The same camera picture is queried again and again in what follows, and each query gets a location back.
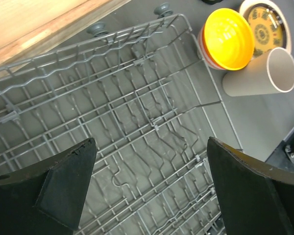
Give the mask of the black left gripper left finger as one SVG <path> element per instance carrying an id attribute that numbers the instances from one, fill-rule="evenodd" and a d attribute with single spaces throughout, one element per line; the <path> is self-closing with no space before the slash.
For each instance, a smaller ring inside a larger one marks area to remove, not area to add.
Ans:
<path id="1" fill-rule="evenodd" d="M 78 229 L 96 160 L 88 138 L 0 176 L 0 235 L 71 235 Z"/>

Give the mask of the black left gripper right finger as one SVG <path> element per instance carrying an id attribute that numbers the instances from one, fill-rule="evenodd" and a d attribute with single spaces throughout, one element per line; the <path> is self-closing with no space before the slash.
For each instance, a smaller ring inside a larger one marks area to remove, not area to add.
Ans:
<path id="1" fill-rule="evenodd" d="M 294 173 L 214 137 L 207 157 L 228 235 L 294 235 Z"/>

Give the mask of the beige tumbler cup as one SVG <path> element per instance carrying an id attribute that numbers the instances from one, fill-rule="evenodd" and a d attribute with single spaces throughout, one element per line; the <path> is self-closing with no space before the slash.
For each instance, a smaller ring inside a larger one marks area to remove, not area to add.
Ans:
<path id="1" fill-rule="evenodd" d="M 288 93 L 294 89 L 294 58 L 286 49 L 276 47 L 243 69 L 229 71 L 222 87 L 232 97 Z"/>

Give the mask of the white orange patterned bowl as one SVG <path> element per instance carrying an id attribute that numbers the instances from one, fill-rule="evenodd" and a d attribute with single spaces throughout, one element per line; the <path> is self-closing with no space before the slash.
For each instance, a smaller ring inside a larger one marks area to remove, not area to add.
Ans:
<path id="1" fill-rule="evenodd" d="M 198 55 L 202 56 L 202 58 L 206 61 L 210 68 L 213 68 L 215 70 L 225 70 L 225 68 L 217 64 L 217 62 L 211 57 L 204 40 L 204 28 L 205 24 L 202 26 L 197 36 L 197 41 L 199 45 Z"/>

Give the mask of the yellow ribbed bowl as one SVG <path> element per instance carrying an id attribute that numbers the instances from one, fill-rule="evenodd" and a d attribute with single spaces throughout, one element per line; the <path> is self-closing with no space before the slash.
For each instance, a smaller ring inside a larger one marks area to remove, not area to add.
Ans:
<path id="1" fill-rule="evenodd" d="M 217 9 L 208 16 L 204 40 L 211 57 L 225 70 L 243 69 L 253 56 L 255 39 L 251 27 L 230 8 Z"/>

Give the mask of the yellow patterned small plate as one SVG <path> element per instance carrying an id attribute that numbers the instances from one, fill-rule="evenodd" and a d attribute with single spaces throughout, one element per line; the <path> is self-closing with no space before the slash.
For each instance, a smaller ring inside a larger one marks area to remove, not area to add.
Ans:
<path id="1" fill-rule="evenodd" d="M 284 23 L 278 13 L 269 5 L 256 4 L 247 17 L 255 38 L 253 56 L 256 58 L 276 47 L 286 47 L 287 35 Z"/>

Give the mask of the beige bird plate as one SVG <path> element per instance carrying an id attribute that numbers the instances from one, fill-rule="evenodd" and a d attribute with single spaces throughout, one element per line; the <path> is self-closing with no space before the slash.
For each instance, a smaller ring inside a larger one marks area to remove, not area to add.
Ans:
<path id="1" fill-rule="evenodd" d="M 291 38 L 291 31 L 289 28 L 289 25 L 286 21 L 285 16 L 283 15 L 282 11 L 280 10 L 280 8 L 272 1 L 270 0 L 245 0 L 242 2 L 242 4 L 239 7 L 239 13 L 247 20 L 248 17 L 248 13 L 250 11 L 251 8 L 253 8 L 254 5 L 256 4 L 260 4 L 260 3 L 264 3 L 266 5 L 269 5 L 270 7 L 272 7 L 277 13 L 278 15 L 281 17 L 284 26 L 285 26 L 285 30 L 286 30 L 286 35 L 287 35 L 287 44 L 286 47 L 284 48 L 288 53 L 292 52 L 292 38 Z"/>

